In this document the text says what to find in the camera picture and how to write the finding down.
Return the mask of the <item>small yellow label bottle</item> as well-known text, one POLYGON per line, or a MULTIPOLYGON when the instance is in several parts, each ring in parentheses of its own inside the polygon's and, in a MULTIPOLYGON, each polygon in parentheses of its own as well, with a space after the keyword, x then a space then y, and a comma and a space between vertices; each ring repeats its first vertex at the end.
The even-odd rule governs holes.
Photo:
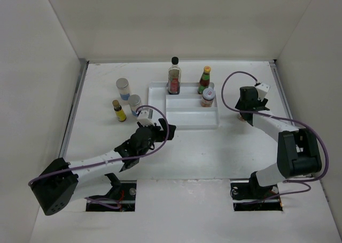
POLYGON ((126 114, 124 113, 122 106, 120 105, 118 100, 113 100, 112 101, 113 109, 115 111, 115 114, 120 122, 124 122, 127 117, 126 114))

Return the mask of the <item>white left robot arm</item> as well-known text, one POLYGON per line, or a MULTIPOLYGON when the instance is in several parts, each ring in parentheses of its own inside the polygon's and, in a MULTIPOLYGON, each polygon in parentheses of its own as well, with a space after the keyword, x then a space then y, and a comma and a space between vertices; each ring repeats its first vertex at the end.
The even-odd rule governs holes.
POLYGON ((114 173, 114 165, 121 161, 121 171, 137 165, 141 158, 158 151, 156 143, 165 145, 172 140, 176 126, 160 118, 158 124, 139 125, 131 137, 114 150, 95 158, 77 162, 67 162, 64 158, 53 160, 45 170, 28 185, 46 216, 54 215, 67 204, 78 198, 88 198, 91 193, 81 189, 81 185, 105 176, 109 181, 102 186, 102 194, 107 199, 115 199, 120 193, 120 182, 114 173))

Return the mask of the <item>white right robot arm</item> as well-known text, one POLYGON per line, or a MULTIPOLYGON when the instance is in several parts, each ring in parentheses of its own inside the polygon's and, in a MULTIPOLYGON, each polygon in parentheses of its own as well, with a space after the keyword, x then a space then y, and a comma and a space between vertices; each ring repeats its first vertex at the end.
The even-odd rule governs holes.
POLYGON ((307 128, 276 119, 266 106, 266 93, 261 85, 241 87, 235 108, 244 121, 276 141, 276 162, 251 173, 246 183, 232 183, 231 196, 235 200, 266 199, 278 193, 278 183, 322 168, 317 137, 307 128))

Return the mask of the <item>red chili sauce bottle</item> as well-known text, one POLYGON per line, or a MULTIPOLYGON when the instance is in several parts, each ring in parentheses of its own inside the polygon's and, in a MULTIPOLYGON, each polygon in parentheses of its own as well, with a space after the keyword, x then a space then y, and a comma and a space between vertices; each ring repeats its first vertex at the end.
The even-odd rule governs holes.
POLYGON ((205 66, 203 73, 201 75, 201 78, 199 80, 199 85, 198 85, 198 90, 197 90, 200 95, 202 95, 203 91, 209 87, 210 73, 211 73, 211 68, 209 66, 205 66))

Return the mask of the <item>white jar silver lid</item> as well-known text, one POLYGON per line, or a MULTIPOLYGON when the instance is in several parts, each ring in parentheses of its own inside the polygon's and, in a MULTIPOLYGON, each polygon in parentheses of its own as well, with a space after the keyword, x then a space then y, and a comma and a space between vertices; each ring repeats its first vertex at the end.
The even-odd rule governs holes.
POLYGON ((137 109, 142 106, 142 100, 139 95, 133 94, 128 98, 128 104, 131 109, 131 113, 134 117, 138 117, 137 109))
POLYGON ((126 78, 119 78, 116 81, 116 87, 119 91, 119 95, 123 101, 128 101, 130 97, 129 82, 126 78))

